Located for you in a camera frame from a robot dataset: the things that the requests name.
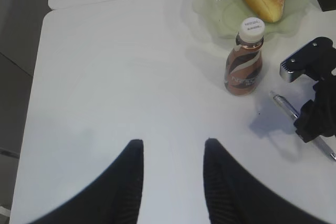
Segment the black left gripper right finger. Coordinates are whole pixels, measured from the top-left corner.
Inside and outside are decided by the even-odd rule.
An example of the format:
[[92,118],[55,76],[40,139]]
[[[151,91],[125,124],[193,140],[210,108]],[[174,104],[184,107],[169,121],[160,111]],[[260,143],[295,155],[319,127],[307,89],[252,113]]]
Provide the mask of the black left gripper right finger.
[[308,148],[295,162],[271,146],[230,152],[215,138],[205,141],[203,185],[211,223],[330,223],[331,161]]

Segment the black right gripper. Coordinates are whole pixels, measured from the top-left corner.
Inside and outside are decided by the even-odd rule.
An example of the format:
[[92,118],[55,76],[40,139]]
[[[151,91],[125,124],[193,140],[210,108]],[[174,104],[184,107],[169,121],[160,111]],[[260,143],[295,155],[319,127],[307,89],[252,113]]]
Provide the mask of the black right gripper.
[[308,143],[319,136],[335,136],[335,76],[318,81],[315,99],[306,102],[295,120],[296,134]]

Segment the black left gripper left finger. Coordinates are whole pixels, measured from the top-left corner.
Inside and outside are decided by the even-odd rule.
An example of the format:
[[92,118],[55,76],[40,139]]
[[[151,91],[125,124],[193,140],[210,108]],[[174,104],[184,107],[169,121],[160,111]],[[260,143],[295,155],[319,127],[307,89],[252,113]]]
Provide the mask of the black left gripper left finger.
[[90,185],[35,223],[137,223],[144,178],[142,140],[131,140]]

